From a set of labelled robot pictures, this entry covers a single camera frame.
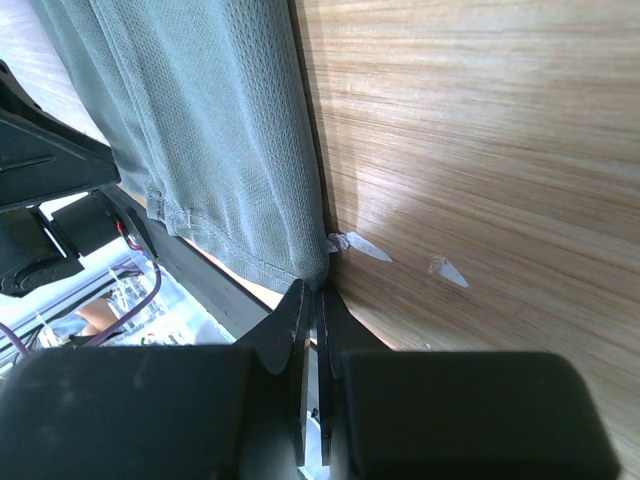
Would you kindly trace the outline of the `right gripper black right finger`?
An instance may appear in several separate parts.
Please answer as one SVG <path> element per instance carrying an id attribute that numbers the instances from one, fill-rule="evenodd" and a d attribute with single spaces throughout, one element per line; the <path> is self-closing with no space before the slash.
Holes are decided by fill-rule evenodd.
<path id="1" fill-rule="evenodd" d="M 395 351 L 317 295 L 322 460 L 334 479 L 615 479 L 585 381 L 545 352 Z"/>

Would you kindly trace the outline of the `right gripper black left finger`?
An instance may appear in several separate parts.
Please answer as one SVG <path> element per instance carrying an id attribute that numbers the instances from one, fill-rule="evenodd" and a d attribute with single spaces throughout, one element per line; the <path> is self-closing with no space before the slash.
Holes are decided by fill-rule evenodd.
<path id="1" fill-rule="evenodd" d="M 5 479 L 296 479 L 311 292 L 231 345 L 37 351 L 1 389 Z"/>

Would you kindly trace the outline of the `grey t shirt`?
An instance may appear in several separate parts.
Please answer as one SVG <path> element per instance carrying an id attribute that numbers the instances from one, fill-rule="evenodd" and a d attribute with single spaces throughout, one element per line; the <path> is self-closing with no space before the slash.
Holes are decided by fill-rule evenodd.
<path id="1" fill-rule="evenodd" d="M 148 216 L 277 292 L 329 270 L 284 1 L 35 1 Z"/>

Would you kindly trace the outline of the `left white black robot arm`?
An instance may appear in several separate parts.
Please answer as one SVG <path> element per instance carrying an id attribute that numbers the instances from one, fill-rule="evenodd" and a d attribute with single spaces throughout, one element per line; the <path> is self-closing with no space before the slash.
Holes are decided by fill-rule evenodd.
<path id="1" fill-rule="evenodd" d="M 156 252 L 141 216 L 117 203 L 111 149 L 49 115 L 1 66 L 1 292 L 22 298 L 82 271 L 122 237 Z"/>

